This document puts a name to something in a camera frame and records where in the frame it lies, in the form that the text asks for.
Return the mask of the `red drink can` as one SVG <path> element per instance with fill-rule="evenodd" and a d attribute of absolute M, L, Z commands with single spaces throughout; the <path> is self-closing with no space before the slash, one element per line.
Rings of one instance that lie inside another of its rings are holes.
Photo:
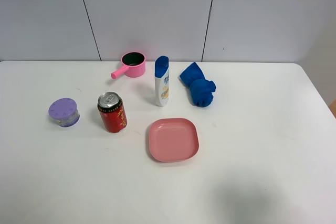
<path fill-rule="evenodd" d="M 98 98 L 97 108 L 108 132 L 118 133 L 127 126 L 123 101 L 117 93 L 103 93 Z"/>

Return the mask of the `white blue shampoo bottle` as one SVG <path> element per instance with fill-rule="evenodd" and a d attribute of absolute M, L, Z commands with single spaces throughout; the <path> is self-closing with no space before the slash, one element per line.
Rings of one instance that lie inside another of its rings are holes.
<path fill-rule="evenodd" d="M 157 106 L 164 107 L 169 100 L 169 58 L 160 56 L 155 61 L 155 103 Z"/>

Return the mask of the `blue rolled towel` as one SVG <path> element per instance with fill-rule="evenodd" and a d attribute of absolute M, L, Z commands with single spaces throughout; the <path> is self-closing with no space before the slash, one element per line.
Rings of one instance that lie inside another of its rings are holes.
<path fill-rule="evenodd" d="M 204 108 L 212 103 L 216 85 L 213 81 L 205 79 L 205 76 L 197 63 L 194 62 L 190 64 L 180 74 L 180 79 L 183 84 L 189 88 L 195 106 Z"/>

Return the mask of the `pink square plate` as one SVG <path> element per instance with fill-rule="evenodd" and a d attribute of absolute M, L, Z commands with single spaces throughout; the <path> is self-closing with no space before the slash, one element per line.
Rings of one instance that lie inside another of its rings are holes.
<path fill-rule="evenodd" d="M 188 119 L 159 119 L 149 129 L 149 151 L 162 163 L 192 158 L 199 150 L 195 125 Z"/>

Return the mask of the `pink toy saucepan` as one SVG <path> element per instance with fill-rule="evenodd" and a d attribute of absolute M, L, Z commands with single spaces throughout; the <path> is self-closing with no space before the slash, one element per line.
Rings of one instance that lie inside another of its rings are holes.
<path fill-rule="evenodd" d="M 137 78 L 145 73 L 146 58 L 139 52 L 129 52 L 121 58 L 122 67 L 111 73 L 112 79 L 117 79 L 125 74 L 131 78 Z"/>

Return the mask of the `purple lidded round container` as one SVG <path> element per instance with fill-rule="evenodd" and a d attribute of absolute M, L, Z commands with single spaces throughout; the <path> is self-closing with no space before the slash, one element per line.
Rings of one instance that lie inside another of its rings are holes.
<path fill-rule="evenodd" d="M 79 121 L 80 114 L 75 100 L 61 98 L 52 103 L 48 110 L 49 116 L 61 127 L 70 127 Z"/>

